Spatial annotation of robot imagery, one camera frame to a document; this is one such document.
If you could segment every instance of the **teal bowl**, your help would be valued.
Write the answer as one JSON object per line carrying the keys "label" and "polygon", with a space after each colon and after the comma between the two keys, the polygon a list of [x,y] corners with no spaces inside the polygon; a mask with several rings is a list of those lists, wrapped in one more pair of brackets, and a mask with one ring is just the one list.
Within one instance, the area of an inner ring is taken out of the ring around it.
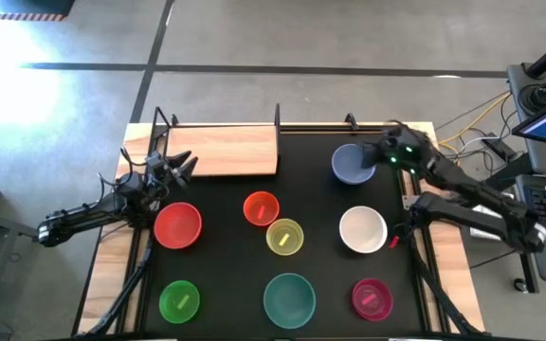
{"label": "teal bowl", "polygon": [[284,329],[304,326],[315,312],[315,291],[303,276],[281,274],[264,289],[264,310],[271,321]]}

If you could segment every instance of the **concrete floor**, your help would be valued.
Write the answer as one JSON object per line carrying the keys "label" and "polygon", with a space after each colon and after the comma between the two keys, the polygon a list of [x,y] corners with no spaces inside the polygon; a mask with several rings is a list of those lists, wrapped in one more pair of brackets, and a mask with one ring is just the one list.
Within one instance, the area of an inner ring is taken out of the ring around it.
{"label": "concrete floor", "polygon": [[[1,214],[36,225],[52,210],[97,197],[95,174],[114,174],[143,72],[82,68],[145,64],[165,3],[77,0],[62,23],[0,21]],[[546,50],[546,1],[177,0],[165,33],[159,64],[502,71]],[[75,63],[76,69],[18,63]],[[271,121],[280,102],[282,121],[339,121],[351,112],[363,121],[439,126],[506,88],[503,79],[155,72],[137,113],[149,121],[159,105],[185,122]],[[438,138],[478,113],[446,126]],[[478,127],[498,134],[498,111]],[[507,141],[525,148],[519,138]],[[487,174],[480,156],[464,167],[481,179]],[[14,329],[12,339],[69,335],[95,243],[88,232],[53,249],[18,244],[22,258],[0,284],[0,321]],[[472,264],[505,250],[467,236],[465,245]],[[546,339],[546,282],[539,295],[514,292],[517,256],[472,275],[489,332]]]}

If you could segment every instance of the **green bowl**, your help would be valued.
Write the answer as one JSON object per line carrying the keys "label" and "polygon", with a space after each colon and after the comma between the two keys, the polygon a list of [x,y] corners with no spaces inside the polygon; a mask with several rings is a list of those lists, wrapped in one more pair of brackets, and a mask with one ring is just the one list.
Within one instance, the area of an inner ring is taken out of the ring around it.
{"label": "green bowl", "polygon": [[189,321],[199,309],[199,291],[189,281],[177,280],[159,297],[159,312],[166,321],[181,324]]}
{"label": "green bowl", "polygon": [[303,276],[281,274],[264,289],[264,310],[271,321],[284,329],[304,326],[315,312],[313,287]]}

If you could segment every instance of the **white bowl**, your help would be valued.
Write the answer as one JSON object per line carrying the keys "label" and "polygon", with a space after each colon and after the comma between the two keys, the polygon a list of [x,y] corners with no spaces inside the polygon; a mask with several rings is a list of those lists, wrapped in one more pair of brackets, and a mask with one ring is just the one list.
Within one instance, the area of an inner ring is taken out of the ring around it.
{"label": "white bowl", "polygon": [[340,218],[340,238],[355,252],[372,253],[387,240],[387,223],[380,213],[366,206],[350,208]]}

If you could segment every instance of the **black mat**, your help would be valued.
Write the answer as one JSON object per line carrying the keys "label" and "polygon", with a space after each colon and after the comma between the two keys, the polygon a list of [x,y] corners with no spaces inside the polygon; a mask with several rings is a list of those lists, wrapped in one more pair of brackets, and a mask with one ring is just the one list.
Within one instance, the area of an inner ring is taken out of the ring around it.
{"label": "black mat", "polygon": [[[282,135],[277,175],[198,178],[191,183],[189,195],[176,193],[172,199],[190,202],[200,210],[202,235],[187,250],[155,248],[144,331],[153,337],[230,339],[374,337],[421,331],[408,247],[390,250],[386,245],[373,254],[357,255],[338,234],[340,217],[352,206],[375,208],[388,226],[401,222],[395,170],[379,166],[373,179],[358,187],[344,185],[332,174],[334,150],[363,138]],[[255,190],[274,193],[280,201],[280,217],[302,226],[305,240],[297,254],[275,255],[266,245],[264,228],[244,218],[244,199]],[[317,296],[313,318],[293,331],[275,326],[263,308],[264,287],[286,272],[307,278]],[[382,322],[366,321],[353,309],[351,292],[364,278],[379,278],[391,289],[394,307]],[[179,279],[197,286],[201,307],[188,323],[173,325],[160,315],[158,300],[162,290]]]}

